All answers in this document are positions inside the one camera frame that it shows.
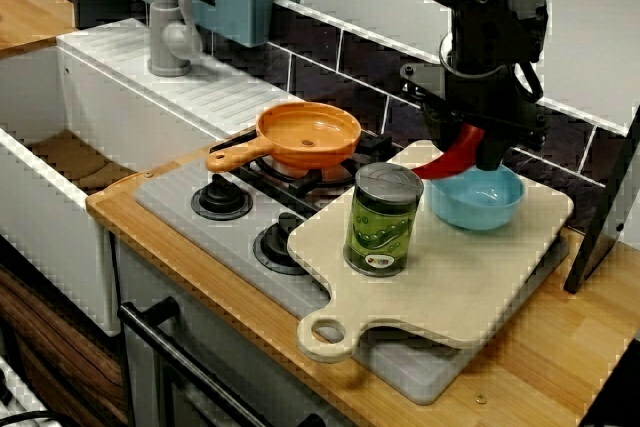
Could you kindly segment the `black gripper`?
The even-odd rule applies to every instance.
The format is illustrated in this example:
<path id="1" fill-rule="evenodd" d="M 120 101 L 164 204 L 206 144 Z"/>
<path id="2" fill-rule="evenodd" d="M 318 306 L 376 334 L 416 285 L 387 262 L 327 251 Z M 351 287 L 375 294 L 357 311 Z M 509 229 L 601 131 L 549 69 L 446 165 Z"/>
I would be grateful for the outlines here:
<path id="1" fill-rule="evenodd" d="M 521 84 L 512 65 L 480 74 L 459 74 L 440 64 L 400 68 L 405 95 L 418 103 L 436 147 L 451 147 L 464 123 L 485 134 L 476 148 L 476 167 L 496 171 L 510 146 L 541 147 L 546 141 L 542 97 Z"/>

